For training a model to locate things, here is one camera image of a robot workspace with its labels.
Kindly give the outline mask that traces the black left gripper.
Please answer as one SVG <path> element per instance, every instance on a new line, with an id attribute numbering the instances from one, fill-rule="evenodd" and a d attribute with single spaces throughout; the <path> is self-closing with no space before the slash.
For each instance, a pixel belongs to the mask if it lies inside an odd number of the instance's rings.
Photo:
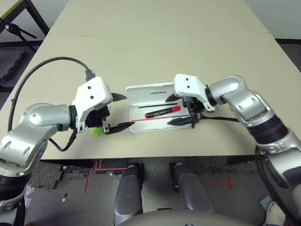
<path id="1" fill-rule="evenodd" d="M 111 95 L 113 101 L 121 101 L 127 99 L 127 97 L 122 94 L 112 93 Z M 135 122 L 130 121 L 130 122 L 119 123 L 118 125 L 111 127 L 107 121 L 107 117 L 109 116 L 110 116 L 110 112 L 108 106 L 105 106 L 99 110 L 93 110 L 87 116 L 86 127 L 88 128 L 102 127 L 104 134 L 110 135 L 110 134 L 122 132 L 123 130 L 135 124 Z"/>

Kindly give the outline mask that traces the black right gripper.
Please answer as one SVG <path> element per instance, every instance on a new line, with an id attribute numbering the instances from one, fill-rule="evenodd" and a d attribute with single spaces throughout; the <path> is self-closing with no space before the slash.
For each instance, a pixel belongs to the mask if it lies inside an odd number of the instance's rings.
<path id="1" fill-rule="evenodd" d="M 166 103 L 174 102 L 177 100 L 179 100 L 179 97 L 172 94 L 166 99 Z M 204 105 L 199 100 L 197 100 L 196 97 L 184 97 L 183 106 L 188 109 L 189 117 L 176 118 L 169 121 L 167 124 L 173 126 L 191 124 L 192 128 L 194 128 L 195 124 L 199 123 L 200 114 L 204 110 Z"/>

